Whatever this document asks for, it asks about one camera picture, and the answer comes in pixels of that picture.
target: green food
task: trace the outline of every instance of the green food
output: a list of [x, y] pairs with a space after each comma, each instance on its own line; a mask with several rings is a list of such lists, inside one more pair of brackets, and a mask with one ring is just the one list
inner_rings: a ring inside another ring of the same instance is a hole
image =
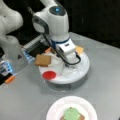
[[68, 108], [64, 113], [64, 120], [79, 120], [80, 113], [76, 108]]

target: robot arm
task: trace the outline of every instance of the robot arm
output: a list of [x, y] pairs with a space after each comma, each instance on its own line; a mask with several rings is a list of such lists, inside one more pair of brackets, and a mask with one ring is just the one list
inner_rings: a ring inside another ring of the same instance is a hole
[[34, 14], [32, 20], [34, 28], [40, 33], [49, 34], [52, 47], [69, 63], [76, 63], [75, 45], [69, 36], [66, 10], [55, 0], [41, 0], [41, 2], [45, 5], [45, 9]]
[[11, 63], [15, 72], [19, 71], [27, 61], [17, 38], [7, 34], [19, 29], [22, 25], [22, 16], [0, 0], [0, 46], [5, 53], [3, 59]]

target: gray table surface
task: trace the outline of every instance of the gray table surface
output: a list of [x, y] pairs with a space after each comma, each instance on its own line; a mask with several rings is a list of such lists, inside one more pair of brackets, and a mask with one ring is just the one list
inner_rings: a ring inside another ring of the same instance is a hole
[[120, 117], [120, 49], [71, 33], [74, 43], [85, 48], [91, 67], [88, 78], [76, 90], [49, 88], [34, 61], [9, 85], [0, 86], [0, 120], [45, 120], [50, 106], [64, 96], [79, 96], [95, 108], [99, 120]]

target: plate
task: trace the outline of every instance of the plate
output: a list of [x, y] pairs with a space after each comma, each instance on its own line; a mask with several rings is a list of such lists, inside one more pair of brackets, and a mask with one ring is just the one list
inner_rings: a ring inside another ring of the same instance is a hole
[[57, 100], [48, 110], [46, 120], [60, 120], [67, 108], [74, 107], [85, 116], [85, 120], [98, 120], [93, 106], [85, 99], [68, 96]]

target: red object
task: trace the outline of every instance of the red object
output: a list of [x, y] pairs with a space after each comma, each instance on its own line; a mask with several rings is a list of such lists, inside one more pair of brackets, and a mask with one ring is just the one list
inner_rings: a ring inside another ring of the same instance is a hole
[[42, 74], [46, 80], [52, 80], [56, 77], [56, 73], [53, 71], [47, 71]]

